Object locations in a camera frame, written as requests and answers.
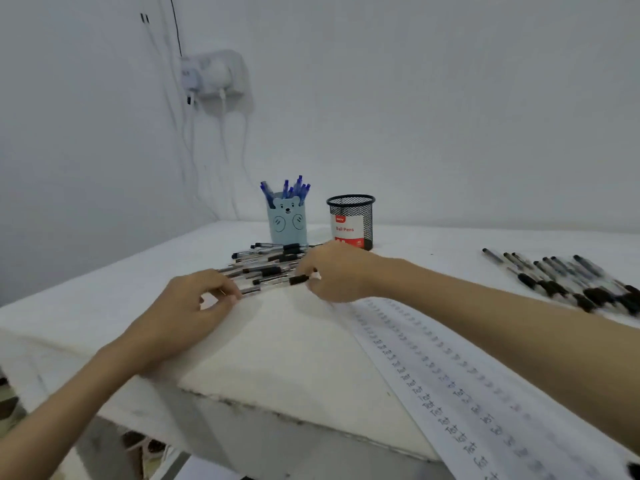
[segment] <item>red and white label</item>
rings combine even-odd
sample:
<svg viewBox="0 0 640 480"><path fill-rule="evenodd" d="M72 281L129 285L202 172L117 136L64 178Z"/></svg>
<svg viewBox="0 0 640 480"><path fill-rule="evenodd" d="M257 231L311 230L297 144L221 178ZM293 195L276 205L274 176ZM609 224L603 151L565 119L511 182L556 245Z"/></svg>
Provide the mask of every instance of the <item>red and white label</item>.
<svg viewBox="0 0 640 480"><path fill-rule="evenodd" d="M331 216L332 236L357 248L364 247L363 216Z"/></svg>

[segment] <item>forearm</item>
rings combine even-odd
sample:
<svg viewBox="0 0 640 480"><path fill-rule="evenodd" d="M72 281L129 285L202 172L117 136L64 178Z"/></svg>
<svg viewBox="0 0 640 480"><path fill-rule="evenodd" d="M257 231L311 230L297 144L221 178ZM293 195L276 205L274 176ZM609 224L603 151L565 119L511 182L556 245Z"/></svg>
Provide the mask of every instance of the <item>forearm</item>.
<svg viewBox="0 0 640 480"><path fill-rule="evenodd" d="M377 294L438 320L640 452L640 331L598 315L385 260Z"/></svg>
<svg viewBox="0 0 640 480"><path fill-rule="evenodd" d="M0 441L0 480L44 480L100 407L132 377L127 357L110 344Z"/></svg>

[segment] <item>white table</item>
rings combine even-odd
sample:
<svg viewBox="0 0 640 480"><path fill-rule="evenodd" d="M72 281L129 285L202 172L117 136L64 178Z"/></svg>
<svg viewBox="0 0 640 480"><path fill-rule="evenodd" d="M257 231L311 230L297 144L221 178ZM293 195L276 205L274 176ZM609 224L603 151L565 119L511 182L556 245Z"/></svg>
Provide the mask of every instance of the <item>white table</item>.
<svg viewBox="0 0 640 480"><path fill-rule="evenodd" d="M327 226L310 227L310 242L327 238ZM215 223L5 306L0 367L32 410L172 276L222 267L233 251L268 239L266 223ZM377 226L374 246L521 294L528 289L482 247L536 258L580 253L640 283L638 235ZM203 343L153 377L130 380L65 460L69 478L130 478L103 419L260 480L451 478L341 319L304 286L247 297Z"/></svg>

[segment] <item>black cable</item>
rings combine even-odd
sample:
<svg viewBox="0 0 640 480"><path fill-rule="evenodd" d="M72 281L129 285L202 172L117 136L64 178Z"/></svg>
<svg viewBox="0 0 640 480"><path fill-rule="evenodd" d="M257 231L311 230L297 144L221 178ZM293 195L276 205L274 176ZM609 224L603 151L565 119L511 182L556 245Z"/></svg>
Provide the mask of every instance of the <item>black cable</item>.
<svg viewBox="0 0 640 480"><path fill-rule="evenodd" d="M175 7L173 6L173 0L171 1L171 10L173 12L173 22L175 23L175 36L178 39L178 51L180 52L180 56L182 56L182 47L180 46L180 30L178 30L178 19L175 16Z"/></svg>

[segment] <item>black metal rim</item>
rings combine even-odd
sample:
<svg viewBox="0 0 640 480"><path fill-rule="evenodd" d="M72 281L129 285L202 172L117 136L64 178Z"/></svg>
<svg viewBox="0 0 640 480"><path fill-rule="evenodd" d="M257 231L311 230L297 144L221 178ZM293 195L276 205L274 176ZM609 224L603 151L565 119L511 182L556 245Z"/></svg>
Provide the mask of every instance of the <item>black metal rim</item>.
<svg viewBox="0 0 640 480"><path fill-rule="evenodd" d="M334 200L338 200L341 198L348 198L348 197L360 197L360 198L366 198L369 200L364 202L355 202L355 203L332 203ZM332 207L363 207L364 205L371 205L375 201L376 201L376 198L373 197L373 195L366 195L366 194L336 195L335 197L331 197L326 200L327 204L331 205Z"/></svg>

